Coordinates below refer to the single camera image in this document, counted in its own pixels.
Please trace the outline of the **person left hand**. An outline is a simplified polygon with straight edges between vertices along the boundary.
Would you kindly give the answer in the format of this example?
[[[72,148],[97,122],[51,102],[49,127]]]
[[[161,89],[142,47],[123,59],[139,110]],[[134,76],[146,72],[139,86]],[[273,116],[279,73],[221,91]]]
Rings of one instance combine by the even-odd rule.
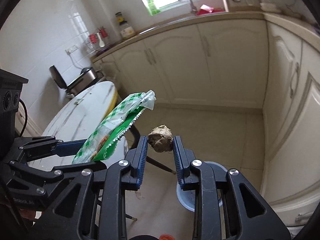
[[[25,218],[27,220],[31,220],[33,222],[37,220],[36,211],[24,210],[24,209],[19,209],[18,211],[19,211],[22,218]]]

